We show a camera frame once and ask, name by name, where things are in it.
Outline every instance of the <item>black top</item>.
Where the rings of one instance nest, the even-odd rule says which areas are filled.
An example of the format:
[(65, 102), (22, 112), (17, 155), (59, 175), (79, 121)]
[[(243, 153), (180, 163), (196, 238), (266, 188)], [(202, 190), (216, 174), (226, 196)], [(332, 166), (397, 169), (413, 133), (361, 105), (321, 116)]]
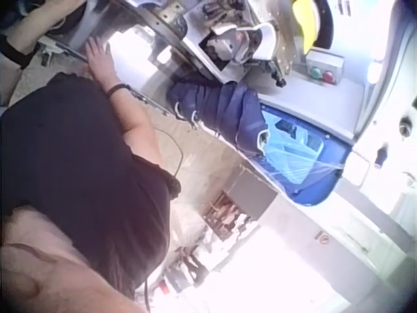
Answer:
[(179, 182), (132, 154), (99, 87), (62, 75), (0, 118), (2, 217), (32, 205), (129, 297), (163, 261)]

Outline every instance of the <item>black wristband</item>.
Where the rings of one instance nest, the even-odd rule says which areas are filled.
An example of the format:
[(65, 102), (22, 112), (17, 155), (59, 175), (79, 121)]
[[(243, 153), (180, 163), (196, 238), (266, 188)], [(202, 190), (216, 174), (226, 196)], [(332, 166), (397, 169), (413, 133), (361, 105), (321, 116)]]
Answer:
[(34, 50), (25, 55), (22, 52), (16, 50), (11, 46), (5, 35), (0, 35), (0, 52), (9, 60), (16, 63), (20, 66), (22, 70), (29, 66), (29, 63), (32, 61), (32, 58), (35, 56), (36, 52), (40, 49), (40, 45), (36, 44)]
[(110, 98), (111, 96), (113, 96), (113, 93), (115, 93), (116, 91), (118, 91), (119, 89), (127, 89), (127, 90), (131, 90), (130, 86), (125, 84), (125, 83), (118, 83), (116, 86), (110, 88), (110, 90), (107, 92), (107, 97)]

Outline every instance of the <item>yellow part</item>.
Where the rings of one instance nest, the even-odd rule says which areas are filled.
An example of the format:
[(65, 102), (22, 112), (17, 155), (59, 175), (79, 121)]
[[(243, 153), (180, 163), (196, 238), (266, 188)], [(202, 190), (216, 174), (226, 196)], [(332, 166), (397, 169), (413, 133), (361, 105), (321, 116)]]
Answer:
[(297, 22), (300, 24), (304, 36), (304, 54), (313, 46), (317, 31), (313, 4), (311, 0), (297, 0), (293, 3), (293, 11)]

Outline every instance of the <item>green button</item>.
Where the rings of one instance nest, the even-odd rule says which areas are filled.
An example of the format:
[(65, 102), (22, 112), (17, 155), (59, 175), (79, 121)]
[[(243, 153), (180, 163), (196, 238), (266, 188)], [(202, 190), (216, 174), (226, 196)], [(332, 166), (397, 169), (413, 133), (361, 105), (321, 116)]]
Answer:
[(318, 67), (312, 67), (310, 69), (310, 76), (315, 80), (320, 80), (322, 78), (320, 69)]

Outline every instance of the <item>control box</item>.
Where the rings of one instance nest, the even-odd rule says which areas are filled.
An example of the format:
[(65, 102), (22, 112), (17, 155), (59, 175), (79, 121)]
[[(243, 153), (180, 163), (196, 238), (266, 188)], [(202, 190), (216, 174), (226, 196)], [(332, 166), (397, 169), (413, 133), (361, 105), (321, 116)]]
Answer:
[(308, 74), (315, 80), (337, 85), (343, 77), (345, 59), (332, 53), (310, 50), (306, 57)]

